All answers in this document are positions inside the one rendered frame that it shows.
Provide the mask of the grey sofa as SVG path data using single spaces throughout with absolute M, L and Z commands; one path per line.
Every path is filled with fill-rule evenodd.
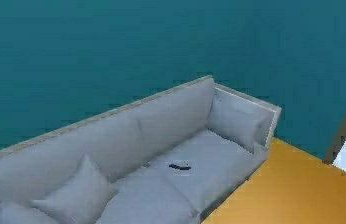
M 205 76 L 9 146 L 0 224 L 59 224 L 30 202 L 85 154 L 118 189 L 94 224 L 202 224 L 265 162 L 280 114 Z

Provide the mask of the grey square cushion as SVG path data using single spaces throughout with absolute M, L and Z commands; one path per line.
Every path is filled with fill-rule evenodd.
M 59 224 L 94 224 L 117 193 L 118 189 L 101 173 L 90 155 L 85 154 L 66 182 L 30 204 Z

